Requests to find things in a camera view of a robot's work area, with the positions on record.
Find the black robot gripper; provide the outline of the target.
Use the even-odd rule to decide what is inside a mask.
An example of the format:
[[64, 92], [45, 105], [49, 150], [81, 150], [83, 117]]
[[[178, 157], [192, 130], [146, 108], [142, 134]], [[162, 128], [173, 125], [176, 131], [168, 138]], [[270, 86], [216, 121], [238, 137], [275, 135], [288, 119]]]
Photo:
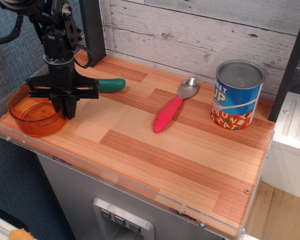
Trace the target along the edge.
[[44, 55], [43, 59], [48, 73], [26, 80], [30, 97], [49, 98], [55, 112], [62, 118], [66, 112], [68, 119], [75, 117], [78, 100], [99, 98], [99, 81], [76, 71], [73, 53], [67, 58]]

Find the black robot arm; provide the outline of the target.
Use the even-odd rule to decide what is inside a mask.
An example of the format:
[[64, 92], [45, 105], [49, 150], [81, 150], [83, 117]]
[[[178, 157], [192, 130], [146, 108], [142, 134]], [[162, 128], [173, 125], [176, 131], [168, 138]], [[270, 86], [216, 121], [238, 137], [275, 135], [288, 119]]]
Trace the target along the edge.
[[76, 71], [76, 49], [82, 30], [77, 27], [72, 8], [66, 0], [0, 0], [0, 7], [17, 14], [11, 33], [0, 38], [0, 45], [16, 39], [21, 32], [23, 18], [28, 17], [43, 45], [43, 59], [48, 73], [28, 78], [31, 98], [47, 98], [56, 112], [63, 110], [68, 119], [75, 117], [80, 99], [98, 99], [99, 81]]

